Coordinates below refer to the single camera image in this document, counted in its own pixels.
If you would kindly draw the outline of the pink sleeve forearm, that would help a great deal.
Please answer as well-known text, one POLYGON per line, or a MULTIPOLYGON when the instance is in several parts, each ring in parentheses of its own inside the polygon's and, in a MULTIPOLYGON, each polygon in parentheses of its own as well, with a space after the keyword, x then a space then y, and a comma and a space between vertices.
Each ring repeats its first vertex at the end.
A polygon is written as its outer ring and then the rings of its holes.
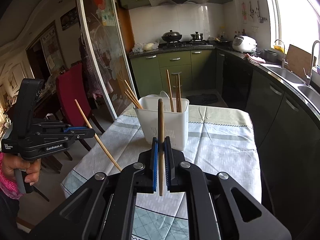
POLYGON ((3 193, 11 199, 19 200, 23 194, 20 193, 17 183, 15 181, 9 180, 2 171, 2 163, 3 163, 4 154, 1 153, 0 161, 1 161, 1 171, 0 171, 0 187, 3 193))

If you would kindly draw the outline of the person's left hand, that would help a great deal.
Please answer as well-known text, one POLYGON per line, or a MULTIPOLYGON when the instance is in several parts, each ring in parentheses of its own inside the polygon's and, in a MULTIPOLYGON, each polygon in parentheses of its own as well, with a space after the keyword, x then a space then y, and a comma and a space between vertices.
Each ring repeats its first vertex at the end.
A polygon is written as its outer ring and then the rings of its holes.
POLYGON ((32 186, 39 181, 40 169, 41 159, 30 163, 19 156, 6 153, 3 155, 2 172, 4 176, 11 181, 16 180, 14 171, 22 170, 27 173, 24 181, 32 186))

